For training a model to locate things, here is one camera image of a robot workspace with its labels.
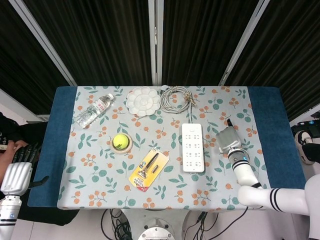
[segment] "white power strip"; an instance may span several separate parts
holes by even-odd
[[[205,170],[202,127],[199,123],[182,124],[182,166],[187,173]]]

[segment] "black curtain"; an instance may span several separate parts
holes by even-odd
[[[50,113],[68,83],[8,0],[0,0],[0,88],[35,114]]]
[[[258,0],[165,0],[162,83],[218,85]]]
[[[290,120],[319,104],[320,1],[270,1],[226,85],[280,88]]]
[[[78,85],[152,85],[147,0],[24,0]]]

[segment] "metal base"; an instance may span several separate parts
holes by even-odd
[[[132,239],[182,240],[183,224],[189,211],[122,209],[122,212],[130,223]]]

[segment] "white cable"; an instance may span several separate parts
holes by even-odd
[[[172,106],[170,103],[171,94],[177,93],[177,92],[182,93],[184,96],[184,99],[185,99],[185,104],[181,108],[177,108],[175,106]],[[192,93],[183,86],[172,86],[172,87],[168,88],[166,91],[164,91],[164,93],[161,95],[160,106],[161,106],[162,110],[166,113],[179,114],[179,113],[187,110],[189,107],[190,123],[193,122],[192,112],[191,112],[192,105],[194,105],[194,106],[196,105],[195,101],[192,97]]]

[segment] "bottle label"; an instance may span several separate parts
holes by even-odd
[[[100,109],[101,113],[107,109],[107,105],[101,99],[97,99],[92,105]]]

